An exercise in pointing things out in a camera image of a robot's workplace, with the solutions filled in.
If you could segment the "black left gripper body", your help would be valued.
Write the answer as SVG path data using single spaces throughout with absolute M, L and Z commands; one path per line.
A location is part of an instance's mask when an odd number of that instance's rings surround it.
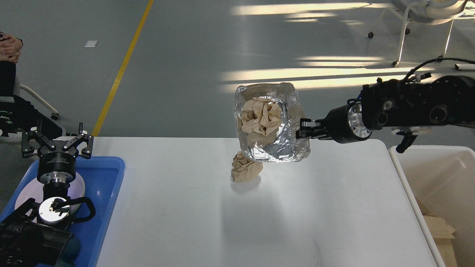
M 53 180 L 69 184 L 76 179 L 76 148 L 64 151 L 59 146 L 55 150 L 43 147 L 38 150 L 38 156 L 37 180 L 40 183 L 48 184 Z

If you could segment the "person's clasped hands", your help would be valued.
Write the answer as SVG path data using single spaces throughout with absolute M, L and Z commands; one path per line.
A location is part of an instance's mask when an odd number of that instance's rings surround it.
M 17 64 L 22 54 L 23 41 L 4 32 L 0 33 L 0 61 Z

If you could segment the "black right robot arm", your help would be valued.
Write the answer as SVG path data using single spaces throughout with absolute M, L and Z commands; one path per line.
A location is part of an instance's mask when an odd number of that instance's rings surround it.
M 301 118 L 295 132 L 297 139 L 333 140 L 340 144 L 368 140 L 374 131 L 392 128 L 402 142 L 396 147 L 404 153 L 429 127 L 454 125 L 474 128 L 474 79 L 463 75 L 446 75 L 430 83 L 422 80 L 430 72 L 416 71 L 439 56 L 412 68 L 401 80 L 381 78 L 362 86 L 357 98 L 332 109 L 325 118 Z

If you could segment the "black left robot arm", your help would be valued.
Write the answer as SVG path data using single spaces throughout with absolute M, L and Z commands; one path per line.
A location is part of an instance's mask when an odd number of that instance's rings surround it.
M 69 141 L 49 139 L 41 133 L 41 123 L 22 132 L 22 157 L 39 157 L 37 180 L 43 185 L 43 199 L 27 199 L 2 220 L 2 267 L 56 265 L 73 238 L 71 225 L 96 215 L 90 198 L 68 196 L 76 179 L 76 160 L 91 158 L 93 141 L 82 123 Z

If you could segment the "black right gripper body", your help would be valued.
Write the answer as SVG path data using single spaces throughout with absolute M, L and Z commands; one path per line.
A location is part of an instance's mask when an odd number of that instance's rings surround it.
M 365 141 L 373 133 L 363 123 L 361 103 L 332 109 L 323 119 L 323 127 L 326 130 L 323 140 L 334 140 L 340 144 Z

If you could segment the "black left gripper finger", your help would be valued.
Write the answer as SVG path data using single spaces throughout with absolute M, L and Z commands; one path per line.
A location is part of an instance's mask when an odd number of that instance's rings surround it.
M 37 121 L 37 126 L 29 131 L 22 132 L 22 157 L 31 158 L 54 152 L 56 145 L 54 142 L 42 134 L 42 120 Z
M 62 152 L 83 159 L 90 159 L 93 153 L 94 137 L 83 129 L 83 123 L 79 123 L 78 134 L 62 146 Z

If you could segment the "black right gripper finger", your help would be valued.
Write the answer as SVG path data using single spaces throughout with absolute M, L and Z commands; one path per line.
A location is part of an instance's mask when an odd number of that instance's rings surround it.
M 300 129 L 325 129 L 325 124 L 322 119 L 312 120 L 308 118 L 301 118 Z
M 333 138 L 326 130 L 298 130 L 296 131 L 297 139 L 318 139 L 318 140 L 332 140 Z

